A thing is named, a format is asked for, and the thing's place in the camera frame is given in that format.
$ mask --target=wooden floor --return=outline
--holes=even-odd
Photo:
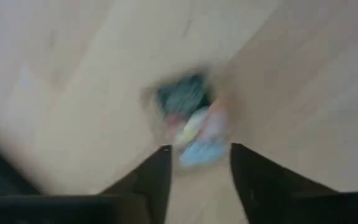
[[[0,0],[0,151],[44,192],[133,169],[158,145],[141,93],[206,64],[233,141],[358,190],[358,0],[93,2]],[[227,163],[176,177],[169,223],[244,222],[229,179]]]

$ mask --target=blue object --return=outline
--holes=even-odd
[[[195,140],[180,155],[179,162],[184,168],[216,162],[226,153],[226,142],[223,140]]]

